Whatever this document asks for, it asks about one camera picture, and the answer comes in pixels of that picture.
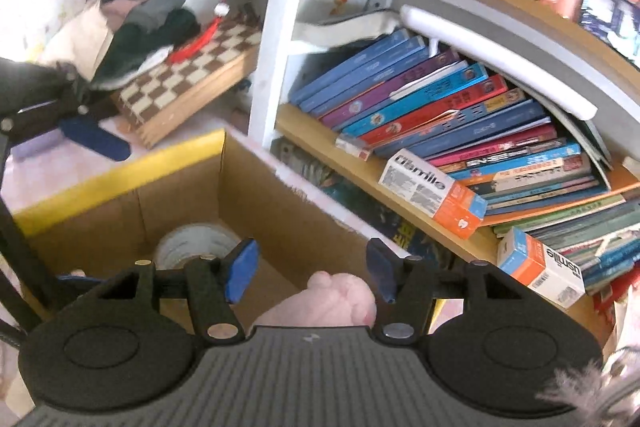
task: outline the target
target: chessboard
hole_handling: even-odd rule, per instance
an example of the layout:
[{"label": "chessboard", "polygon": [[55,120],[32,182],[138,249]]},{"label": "chessboard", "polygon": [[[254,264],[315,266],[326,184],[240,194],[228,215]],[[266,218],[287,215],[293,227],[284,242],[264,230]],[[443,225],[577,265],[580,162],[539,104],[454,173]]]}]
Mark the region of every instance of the chessboard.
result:
[{"label": "chessboard", "polygon": [[143,73],[113,101],[151,148],[255,70],[261,36],[258,28],[223,21],[210,43],[189,60]]}]

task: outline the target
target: stuffed animal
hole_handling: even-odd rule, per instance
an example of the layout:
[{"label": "stuffed animal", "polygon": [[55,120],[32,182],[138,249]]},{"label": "stuffed animal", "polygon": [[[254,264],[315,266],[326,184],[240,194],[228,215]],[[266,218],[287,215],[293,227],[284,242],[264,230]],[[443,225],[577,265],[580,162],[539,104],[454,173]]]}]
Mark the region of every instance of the stuffed animal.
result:
[{"label": "stuffed animal", "polygon": [[262,314],[254,326],[323,328],[369,326],[376,321],[376,300],[364,280],[348,273],[314,273],[306,290]]}]

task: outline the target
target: purple book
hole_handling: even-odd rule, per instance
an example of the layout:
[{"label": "purple book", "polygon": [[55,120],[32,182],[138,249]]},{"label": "purple book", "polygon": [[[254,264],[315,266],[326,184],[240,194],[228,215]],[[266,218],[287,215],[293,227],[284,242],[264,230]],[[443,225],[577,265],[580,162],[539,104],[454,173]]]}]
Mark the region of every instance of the purple book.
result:
[{"label": "purple book", "polygon": [[365,91],[357,98],[343,103],[340,107],[332,110],[329,114],[324,115],[320,121],[325,126],[333,128],[347,120],[350,120],[374,105],[383,102],[384,100],[388,100],[389,103],[391,103],[393,100],[389,98],[389,95],[395,90],[398,90],[402,86],[405,86],[410,82],[414,82],[415,80],[419,80],[420,78],[434,73],[446,66],[455,64],[459,60],[460,57],[454,50],[448,50],[440,55],[431,57],[429,60],[425,60],[423,63],[399,74],[391,80],[383,82],[379,86]]}]

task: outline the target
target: gray cloth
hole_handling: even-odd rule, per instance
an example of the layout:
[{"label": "gray cloth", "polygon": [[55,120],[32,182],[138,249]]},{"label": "gray cloth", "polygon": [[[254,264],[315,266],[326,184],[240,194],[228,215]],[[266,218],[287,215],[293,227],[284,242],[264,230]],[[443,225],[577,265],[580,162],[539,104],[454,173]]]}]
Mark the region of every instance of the gray cloth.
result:
[{"label": "gray cloth", "polygon": [[136,24],[147,33],[164,25],[170,12],[181,8],[185,0],[147,0],[129,12],[125,24]]}]

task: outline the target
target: green cloth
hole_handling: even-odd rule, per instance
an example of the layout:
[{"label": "green cloth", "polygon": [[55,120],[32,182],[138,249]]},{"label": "green cloth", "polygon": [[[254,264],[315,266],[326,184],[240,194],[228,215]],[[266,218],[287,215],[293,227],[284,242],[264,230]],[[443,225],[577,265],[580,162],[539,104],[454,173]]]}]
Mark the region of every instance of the green cloth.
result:
[{"label": "green cloth", "polygon": [[189,10],[169,13],[164,25],[147,33],[137,24],[123,24],[113,35],[109,50],[95,73],[93,82],[123,76],[137,70],[147,56],[164,46],[181,46],[200,33],[196,16]]}]

